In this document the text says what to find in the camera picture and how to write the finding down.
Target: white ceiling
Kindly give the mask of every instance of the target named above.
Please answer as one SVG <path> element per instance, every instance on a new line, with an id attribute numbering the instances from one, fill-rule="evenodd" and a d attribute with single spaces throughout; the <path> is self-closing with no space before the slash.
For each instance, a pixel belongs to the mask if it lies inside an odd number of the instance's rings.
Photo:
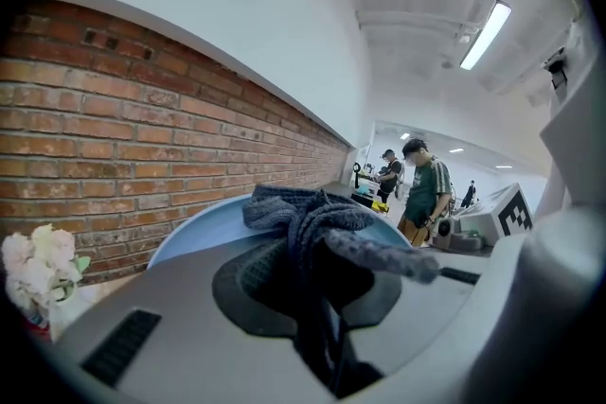
<path id="1" fill-rule="evenodd" d="M 360 0 L 358 19 L 378 83 L 450 83 L 495 96 L 548 101 L 549 76 L 540 63 L 566 38 L 570 0 L 504 0 L 512 14 L 472 71 L 458 67 L 469 49 L 460 39 L 477 32 L 495 0 Z"/>
<path id="2" fill-rule="evenodd" d="M 498 169 L 496 166 L 512 166 L 513 169 L 511 171 L 519 174 L 534 173 L 533 170 L 521 165 L 519 161 L 450 136 L 384 121 L 377 121 L 375 123 L 375 134 L 393 136 L 397 141 L 396 137 L 400 137 L 404 133 L 410 133 L 412 138 L 423 140 L 427 144 L 428 150 L 438 157 L 456 159 L 462 164 L 482 167 L 494 173 L 503 173 L 503 169 Z M 393 148 L 393 150 L 401 149 L 405 143 L 406 141 L 402 140 L 398 147 Z M 449 150 L 452 149 L 464 149 L 464 151 L 450 153 Z"/>

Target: khaki shorts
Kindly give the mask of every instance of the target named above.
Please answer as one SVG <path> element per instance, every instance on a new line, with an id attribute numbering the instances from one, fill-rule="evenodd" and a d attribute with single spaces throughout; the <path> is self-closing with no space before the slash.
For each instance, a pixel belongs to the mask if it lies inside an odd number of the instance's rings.
<path id="1" fill-rule="evenodd" d="M 404 215 L 402 215 L 400 222 L 398 223 L 398 229 L 416 248 L 420 247 L 423 242 L 429 240 L 431 236 L 428 228 L 421 227 L 419 229 L 415 226 L 413 221 L 408 220 Z"/>

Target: flower bouquet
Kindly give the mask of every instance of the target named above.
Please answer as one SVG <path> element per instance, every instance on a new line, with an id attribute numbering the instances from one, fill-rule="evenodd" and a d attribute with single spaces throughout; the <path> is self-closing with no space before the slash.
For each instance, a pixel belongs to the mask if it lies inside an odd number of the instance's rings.
<path id="1" fill-rule="evenodd" d="M 91 261 L 76 256 L 71 233 L 51 224 L 36 228 L 31 237 L 5 237 L 2 259 L 9 299 L 40 327 L 46 326 L 51 306 L 72 296 Z"/>

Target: ceiling light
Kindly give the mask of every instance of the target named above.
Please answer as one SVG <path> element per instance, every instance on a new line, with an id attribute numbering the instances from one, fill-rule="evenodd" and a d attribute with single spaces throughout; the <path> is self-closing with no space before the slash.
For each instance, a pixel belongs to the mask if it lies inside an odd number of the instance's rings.
<path id="1" fill-rule="evenodd" d="M 468 51 L 467 55 L 461 62 L 463 69 L 470 70 L 479 61 L 482 55 L 489 48 L 489 45 L 499 33 L 505 21 L 511 14 L 511 7 L 506 6 L 503 2 L 497 0 L 489 15 L 489 20 L 480 32 L 480 35 L 475 38 L 475 42 Z"/>

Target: man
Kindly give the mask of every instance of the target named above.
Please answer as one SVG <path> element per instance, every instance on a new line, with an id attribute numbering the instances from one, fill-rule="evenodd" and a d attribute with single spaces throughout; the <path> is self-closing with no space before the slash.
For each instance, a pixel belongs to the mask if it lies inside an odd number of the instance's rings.
<path id="1" fill-rule="evenodd" d="M 402 149 L 404 161 L 414 165 L 415 179 L 398 229 L 413 246 L 428 240 L 437 218 L 451 199 L 448 168 L 427 149 L 423 140 L 411 139 Z"/>
<path id="2" fill-rule="evenodd" d="M 387 166 L 387 173 L 377 177 L 377 182 L 381 184 L 379 185 L 377 195 L 381 197 L 382 203 L 387 203 L 389 194 L 396 188 L 398 175 L 400 175 L 402 166 L 401 162 L 396 158 L 396 153 L 392 149 L 387 150 L 383 154 L 383 159 L 386 160 L 389 165 Z"/>
<path id="3" fill-rule="evenodd" d="M 463 198 L 463 202 L 461 202 L 461 209 L 465 207 L 469 207 L 472 205 L 472 202 L 475 200 L 475 182 L 472 181 L 470 187 L 467 189 L 467 194 Z"/>

